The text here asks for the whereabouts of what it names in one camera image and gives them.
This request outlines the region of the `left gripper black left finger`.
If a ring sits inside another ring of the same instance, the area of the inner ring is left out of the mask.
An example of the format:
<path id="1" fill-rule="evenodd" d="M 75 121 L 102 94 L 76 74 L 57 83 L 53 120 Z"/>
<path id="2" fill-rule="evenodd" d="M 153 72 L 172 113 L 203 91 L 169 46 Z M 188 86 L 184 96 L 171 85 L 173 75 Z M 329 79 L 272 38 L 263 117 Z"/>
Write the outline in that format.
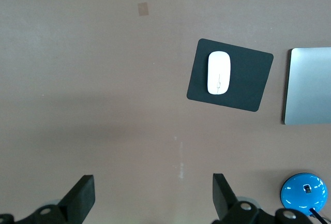
<path id="1" fill-rule="evenodd" d="M 18 221 L 11 214 L 1 214 L 1 223 L 83 223 L 94 203 L 94 176 L 84 175 L 57 204 L 42 206 Z"/>

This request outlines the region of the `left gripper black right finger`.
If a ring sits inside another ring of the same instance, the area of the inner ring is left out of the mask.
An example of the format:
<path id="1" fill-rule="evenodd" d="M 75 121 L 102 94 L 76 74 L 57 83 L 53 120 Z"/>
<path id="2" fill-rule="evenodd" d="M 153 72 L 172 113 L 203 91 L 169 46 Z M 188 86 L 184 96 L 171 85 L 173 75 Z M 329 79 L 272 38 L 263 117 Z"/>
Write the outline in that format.
<path id="1" fill-rule="evenodd" d="M 299 173 L 289 177 L 280 190 L 283 208 L 274 215 L 255 204 L 239 200 L 225 176 L 213 174 L 213 203 L 218 219 L 213 223 L 312 223 L 319 218 L 319 177 Z"/>

